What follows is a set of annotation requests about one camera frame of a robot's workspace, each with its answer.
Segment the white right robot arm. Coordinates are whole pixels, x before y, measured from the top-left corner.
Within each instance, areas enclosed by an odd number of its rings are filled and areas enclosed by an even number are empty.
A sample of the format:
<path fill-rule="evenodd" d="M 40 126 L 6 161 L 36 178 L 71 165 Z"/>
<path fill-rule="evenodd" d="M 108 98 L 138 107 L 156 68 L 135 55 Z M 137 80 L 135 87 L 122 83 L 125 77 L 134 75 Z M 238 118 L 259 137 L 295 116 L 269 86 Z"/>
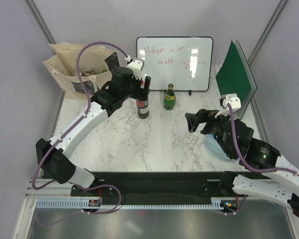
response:
<path fill-rule="evenodd" d="M 225 171 L 218 183 L 219 192 L 224 196 L 258 197 L 290 209 L 299 218 L 299 169 L 279 150 L 253 138 L 254 130 L 240 119 L 234 119 L 232 112 L 227 116 L 217 116 L 217 113 L 206 109 L 186 113 L 189 132 L 195 132 L 203 123 L 205 126 L 200 133 L 212 135 L 229 159 L 237 159 L 245 169 L 277 182 L 273 186 Z"/>

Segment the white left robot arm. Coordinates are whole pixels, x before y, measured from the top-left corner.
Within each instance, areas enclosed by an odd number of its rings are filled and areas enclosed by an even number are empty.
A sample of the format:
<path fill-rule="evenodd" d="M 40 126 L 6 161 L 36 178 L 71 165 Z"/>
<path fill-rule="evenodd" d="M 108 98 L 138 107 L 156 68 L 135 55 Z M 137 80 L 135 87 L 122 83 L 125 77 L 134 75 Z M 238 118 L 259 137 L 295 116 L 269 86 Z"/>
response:
<path fill-rule="evenodd" d="M 38 167 L 59 184 L 76 184 L 87 195 L 96 195 L 100 188 L 96 177 L 87 169 L 74 165 L 70 157 L 85 137 L 121 108 L 125 100 L 146 99 L 150 83 L 150 76 L 140 79 L 131 68 L 117 68 L 112 79 L 90 98 L 86 109 L 71 125 L 51 139 L 41 138 L 36 143 Z"/>

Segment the Coca-Cola glass bottle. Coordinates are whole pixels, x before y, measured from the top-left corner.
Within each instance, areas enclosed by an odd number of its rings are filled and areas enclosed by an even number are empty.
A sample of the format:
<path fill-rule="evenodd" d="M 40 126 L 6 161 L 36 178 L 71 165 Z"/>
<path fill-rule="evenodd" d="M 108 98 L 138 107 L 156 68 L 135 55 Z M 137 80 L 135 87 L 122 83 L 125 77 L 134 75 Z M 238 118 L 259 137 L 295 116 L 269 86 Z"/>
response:
<path fill-rule="evenodd" d="M 150 112 L 149 112 L 149 102 L 148 102 L 148 96 L 142 96 L 142 90 L 141 90 L 141 96 L 136 99 L 136 106 L 138 109 L 138 116 L 141 119 L 146 119 Z"/>

